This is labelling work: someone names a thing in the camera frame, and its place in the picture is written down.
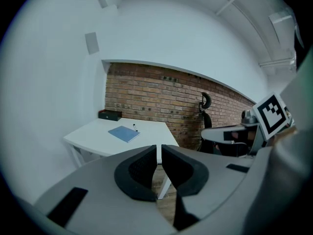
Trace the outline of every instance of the brick wall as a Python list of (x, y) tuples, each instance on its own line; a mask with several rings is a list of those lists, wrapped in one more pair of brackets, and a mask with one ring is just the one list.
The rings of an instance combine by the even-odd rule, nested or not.
[(171, 69), (127, 63), (111, 64), (106, 89), (106, 109), (123, 112), (124, 118), (165, 122), (181, 147), (197, 149), (203, 117), (198, 105), (201, 92), (212, 98), (205, 110), (212, 127), (234, 125), (243, 110), (254, 103), (210, 80)]

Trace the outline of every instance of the table top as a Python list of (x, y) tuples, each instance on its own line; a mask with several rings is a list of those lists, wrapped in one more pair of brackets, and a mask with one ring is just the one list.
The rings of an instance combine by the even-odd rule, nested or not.
[[(129, 143), (108, 133), (109, 130), (121, 125), (133, 130), (133, 124), (136, 125), (140, 135)], [(98, 118), (66, 135), (64, 140), (78, 148), (101, 156), (111, 156), (127, 150), (156, 144), (158, 163), (162, 162), (162, 144), (178, 146), (166, 123), (130, 118), (121, 118), (119, 121)]]

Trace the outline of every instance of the black office chair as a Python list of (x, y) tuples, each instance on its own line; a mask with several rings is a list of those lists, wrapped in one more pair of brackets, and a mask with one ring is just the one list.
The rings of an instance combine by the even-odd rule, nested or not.
[[(202, 102), (199, 103), (199, 112), (203, 116), (205, 129), (212, 128), (212, 121), (211, 121), (209, 114), (206, 113), (202, 109), (208, 109), (211, 106), (211, 102), (212, 100), (211, 100), (210, 95), (205, 92), (202, 92)], [(198, 151), (213, 154), (213, 142), (204, 140), (203, 138), (201, 138), (201, 145), (198, 148)]]

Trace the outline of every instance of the black rectangular slot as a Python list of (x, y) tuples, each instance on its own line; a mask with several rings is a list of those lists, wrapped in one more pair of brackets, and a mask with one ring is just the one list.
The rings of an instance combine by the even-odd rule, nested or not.
[(60, 203), (48, 214), (48, 218), (59, 226), (64, 227), (88, 190), (74, 187)]
[(226, 166), (226, 168), (240, 171), (240, 172), (244, 172), (244, 173), (247, 173), (249, 171), (249, 167), (236, 165), (236, 164), (229, 164), (228, 166)]

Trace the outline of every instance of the black box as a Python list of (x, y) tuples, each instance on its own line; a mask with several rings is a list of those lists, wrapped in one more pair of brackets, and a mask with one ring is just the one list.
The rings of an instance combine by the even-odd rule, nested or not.
[(122, 112), (116, 111), (109, 111), (109, 110), (102, 110), (98, 113), (98, 118), (112, 120), (112, 121), (119, 121), (122, 117)]

